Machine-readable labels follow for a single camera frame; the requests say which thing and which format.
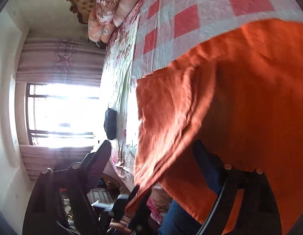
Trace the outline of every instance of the black object on bed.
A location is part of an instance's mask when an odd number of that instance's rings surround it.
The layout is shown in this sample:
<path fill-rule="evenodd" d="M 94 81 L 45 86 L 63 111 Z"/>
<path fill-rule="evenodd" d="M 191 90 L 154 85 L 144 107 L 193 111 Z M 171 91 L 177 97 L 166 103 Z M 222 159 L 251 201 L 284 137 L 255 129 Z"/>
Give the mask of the black object on bed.
<path fill-rule="evenodd" d="M 117 112 L 111 108 L 106 110 L 104 129 L 109 140 L 117 137 Z"/>

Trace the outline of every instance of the jeans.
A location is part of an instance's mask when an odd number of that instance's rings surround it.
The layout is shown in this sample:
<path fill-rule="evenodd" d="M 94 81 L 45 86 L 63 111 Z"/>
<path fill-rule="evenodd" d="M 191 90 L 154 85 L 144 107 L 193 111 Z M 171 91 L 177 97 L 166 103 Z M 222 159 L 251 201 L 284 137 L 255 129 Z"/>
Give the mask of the jeans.
<path fill-rule="evenodd" d="M 172 201 L 158 232 L 159 235 L 196 235 L 201 226 L 176 201 Z"/>

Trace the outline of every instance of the checkered bedspread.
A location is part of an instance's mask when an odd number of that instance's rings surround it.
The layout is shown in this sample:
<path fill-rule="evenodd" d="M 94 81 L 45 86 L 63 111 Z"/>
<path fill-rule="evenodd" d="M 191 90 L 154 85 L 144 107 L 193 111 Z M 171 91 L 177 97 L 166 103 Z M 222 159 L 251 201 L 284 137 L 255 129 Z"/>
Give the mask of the checkered bedspread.
<path fill-rule="evenodd" d="M 144 0 L 132 78 L 165 67 L 211 37 L 273 17 L 303 22 L 295 0 Z"/>

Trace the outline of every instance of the curtain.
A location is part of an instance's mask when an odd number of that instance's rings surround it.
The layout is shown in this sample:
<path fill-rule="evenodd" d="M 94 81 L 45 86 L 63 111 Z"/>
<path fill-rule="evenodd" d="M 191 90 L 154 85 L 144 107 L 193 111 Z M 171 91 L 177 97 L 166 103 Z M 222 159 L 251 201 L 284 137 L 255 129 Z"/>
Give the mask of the curtain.
<path fill-rule="evenodd" d="M 71 39 L 27 38 L 16 81 L 100 86 L 105 50 Z"/>
<path fill-rule="evenodd" d="M 49 148 L 20 145 L 22 160 L 31 180 L 37 180 L 44 168 L 53 170 L 57 165 L 65 164 L 68 167 L 74 162 L 82 161 L 92 149 L 93 146 Z"/>

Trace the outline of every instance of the orange towel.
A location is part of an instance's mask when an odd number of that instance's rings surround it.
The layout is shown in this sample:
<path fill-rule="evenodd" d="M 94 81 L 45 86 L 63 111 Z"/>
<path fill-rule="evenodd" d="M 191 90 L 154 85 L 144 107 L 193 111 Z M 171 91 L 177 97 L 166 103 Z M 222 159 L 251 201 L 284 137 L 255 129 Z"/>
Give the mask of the orange towel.
<path fill-rule="evenodd" d="M 141 189 L 129 211 L 160 181 L 203 223 L 216 195 L 191 152 L 201 139 L 223 162 L 264 169 L 283 233 L 291 228 L 303 211 L 303 24 L 243 25 L 137 83 L 142 123 L 135 182 Z"/>

